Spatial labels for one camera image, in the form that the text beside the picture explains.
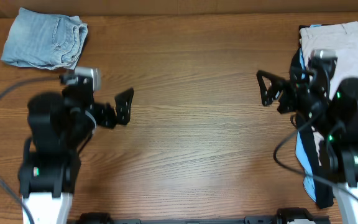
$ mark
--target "wooden table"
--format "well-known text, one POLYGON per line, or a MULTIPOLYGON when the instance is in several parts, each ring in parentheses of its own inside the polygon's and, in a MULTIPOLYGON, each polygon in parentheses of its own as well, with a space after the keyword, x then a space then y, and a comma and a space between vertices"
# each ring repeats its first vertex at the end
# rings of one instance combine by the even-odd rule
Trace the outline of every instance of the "wooden table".
MULTIPOLYGON (((293 131, 277 104, 263 107, 255 77, 288 78, 298 25, 358 21, 358 13, 84 17, 89 41, 78 65, 101 69, 97 101, 133 86, 132 119, 99 128, 81 155, 70 218, 239 218, 305 207, 340 223, 338 207, 318 210, 302 177, 272 159, 293 131)), ((0 57, 12 19, 0 19, 0 57)), ((0 61, 0 92, 30 77, 56 75, 0 61)), ((58 82, 24 86, 0 102, 0 174, 16 191, 27 102, 58 82)), ((293 167, 295 140, 279 158, 293 167)), ((21 208, 0 188, 0 223, 22 223, 21 208)))

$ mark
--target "beige wall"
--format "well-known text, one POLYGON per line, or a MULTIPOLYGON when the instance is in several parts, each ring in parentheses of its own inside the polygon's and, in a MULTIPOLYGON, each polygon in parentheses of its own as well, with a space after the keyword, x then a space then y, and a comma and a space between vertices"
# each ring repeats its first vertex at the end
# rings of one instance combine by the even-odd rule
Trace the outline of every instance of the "beige wall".
POLYGON ((0 17, 19 7, 79 16, 358 11, 356 0, 0 0, 0 17))

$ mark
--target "folded jeans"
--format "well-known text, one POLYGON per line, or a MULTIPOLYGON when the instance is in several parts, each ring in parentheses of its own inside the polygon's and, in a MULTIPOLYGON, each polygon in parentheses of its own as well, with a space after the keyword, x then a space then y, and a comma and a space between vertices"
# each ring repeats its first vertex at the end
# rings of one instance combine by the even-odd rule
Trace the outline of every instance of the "folded jeans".
POLYGON ((87 24, 78 16, 41 14, 20 8, 1 60, 18 67, 72 67, 78 61, 87 33, 87 24))

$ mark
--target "black cable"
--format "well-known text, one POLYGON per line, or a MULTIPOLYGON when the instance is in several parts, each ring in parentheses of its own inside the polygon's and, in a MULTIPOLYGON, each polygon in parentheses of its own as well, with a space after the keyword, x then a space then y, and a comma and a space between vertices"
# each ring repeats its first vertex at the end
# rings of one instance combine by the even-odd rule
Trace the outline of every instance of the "black cable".
POLYGON ((87 145, 87 143, 92 139, 93 134, 90 134, 88 136, 88 138, 85 140, 84 144, 82 144, 82 146, 80 147, 80 149, 78 150, 78 155, 82 152, 82 150, 85 148, 85 146, 87 145))
POLYGON ((325 74, 326 74, 326 81, 327 81, 327 91, 326 91, 326 93, 327 93, 327 100, 329 101, 329 89, 331 88, 331 82, 329 81, 328 73, 325 72, 325 74))
MULTIPOLYGON (((0 94, 0 100, 6 94, 8 94, 12 90, 14 90, 14 89, 16 89, 16 88, 18 88, 18 87, 20 87, 22 85, 35 83, 35 82, 44 82, 44 81, 49 81, 49 80, 57 80, 57 79, 58 78, 44 77, 44 78, 32 78, 32 79, 28 79, 28 80, 18 82, 16 84, 10 86, 9 88, 7 88, 5 91, 3 91, 0 94)), ((35 224, 34 219, 33 219, 32 215, 30 213, 29 208, 27 208, 27 206, 22 202, 22 200, 15 194, 15 192, 1 178, 0 178, 0 186, 23 208, 23 210, 25 211, 27 217, 29 218, 30 224, 35 224)))
POLYGON ((307 126, 309 126, 313 121, 315 121, 321 114, 317 115, 317 116, 314 116, 312 117, 311 119, 309 119, 308 122, 306 122, 304 125, 302 125, 300 128, 298 128, 297 130, 295 130, 294 132, 292 132, 291 134, 289 134, 285 139, 283 139, 277 146, 276 148, 274 149, 274 152, 273 152, 273 159, 274 161, 279 165, 281 166, 282 168, 284 169, 287 169, 289 171, 292 171, 296 174, 299 174, 299 175, 302 175, 303 177, 311 177, 313 178, 315 181, 318 181, 322 184, 325 184, 325 185, 328 185, 332 188, 335 188, 335 189, 338 189, 348 195, 350 195, 354 200, 356 200, 358 202, 358 198, 352 194, 352 192, 348 191, 346 188, 342 187, 342 186, 339 186, 338 184, 335 184, 334 182, 331 182, 325 178, 322 178, 322 177, 319 177, 317 175, 311 175, 311 174, 307 174, 303 171, 300 171, 300 170, 297 170, 297 169, 294 169, 292 167, 289 167, 283 163, 281 163, 278 159, 277 159, 277 152, 278 150, 285 144, 287 143, 293 136, 295 136, 296 134, 298 134, 298 131, 302 131, 303 129, 305 129, 307 126))
POLYGON ((345 127, 345 125, 344 125, 344 123, 342 122, 342 121, 338 121, 334 126, 333 126, 333 128, 331 128, 331 130, 329 130, 329 132, 328 132, 328 135, 326 136, 326 144, 325 144, 325 146, 326 146, 326 151, 328 152, 328 147, 329 147, 329 137, 336 131, 336 130, 338 130, 339 128, 343 128, 344 129, 344 127, 345 127))
POLYGON ((296 123, 294 122, 293 118, 296 116, 296 114, 291 115, 290 117, 290 121, 291 124, 294 126, 294 128, 298 128, 298 126, 296 125, 296 123))

